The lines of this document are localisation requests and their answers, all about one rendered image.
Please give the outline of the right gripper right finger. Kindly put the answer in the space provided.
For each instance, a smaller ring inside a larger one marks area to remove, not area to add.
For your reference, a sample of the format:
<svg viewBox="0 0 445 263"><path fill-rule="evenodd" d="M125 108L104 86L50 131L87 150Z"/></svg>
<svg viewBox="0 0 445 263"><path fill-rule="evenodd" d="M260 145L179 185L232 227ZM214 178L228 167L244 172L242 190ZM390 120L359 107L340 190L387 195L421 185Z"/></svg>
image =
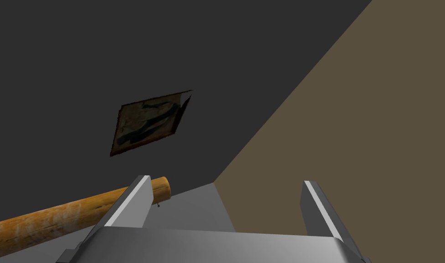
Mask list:
<svg viewBox="0 0 445 263"><path fill-rule="evenodd" d="M317 182L303 182L300 209L308 235L337 238L355 255L361 255L350 232Z"/></svg>

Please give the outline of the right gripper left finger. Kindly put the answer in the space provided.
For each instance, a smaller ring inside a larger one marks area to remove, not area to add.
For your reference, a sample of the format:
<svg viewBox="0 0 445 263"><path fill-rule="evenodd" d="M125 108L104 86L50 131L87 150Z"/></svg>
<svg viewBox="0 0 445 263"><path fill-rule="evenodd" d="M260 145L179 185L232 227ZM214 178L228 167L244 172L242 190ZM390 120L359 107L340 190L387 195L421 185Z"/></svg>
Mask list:
<svg viewBox="0 0 445 263"><path fill-rule="evenodd" d="M85 241L104 226L141 228L153 202L151 179L139 175L88 233Z"/></svg>

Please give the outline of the orange wooden pole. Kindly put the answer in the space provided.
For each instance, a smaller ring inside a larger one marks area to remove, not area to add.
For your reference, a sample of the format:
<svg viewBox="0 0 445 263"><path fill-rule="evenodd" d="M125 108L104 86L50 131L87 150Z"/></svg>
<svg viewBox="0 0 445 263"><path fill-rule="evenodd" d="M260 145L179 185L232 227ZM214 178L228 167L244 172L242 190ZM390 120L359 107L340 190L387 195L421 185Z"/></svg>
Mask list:
<svg viewBox="0 0 445 263"><path fill-rule="evenodd" d="M151 180L152 205L171 197L166 177ZM95 226L128 187L0 221L0 258Z"/></svg>

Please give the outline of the dark framed wall picture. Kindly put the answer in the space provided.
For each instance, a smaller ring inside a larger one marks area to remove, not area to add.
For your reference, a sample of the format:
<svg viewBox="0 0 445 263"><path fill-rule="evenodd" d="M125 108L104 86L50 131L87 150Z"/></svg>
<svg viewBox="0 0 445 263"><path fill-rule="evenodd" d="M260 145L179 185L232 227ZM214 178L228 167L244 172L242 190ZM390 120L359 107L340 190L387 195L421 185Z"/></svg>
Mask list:
<svg viewBox="0 0 445 263"><path fill-rule="evenodd" d="M110 157L175 134L192 92L185 90L122 105Z"/></svg>

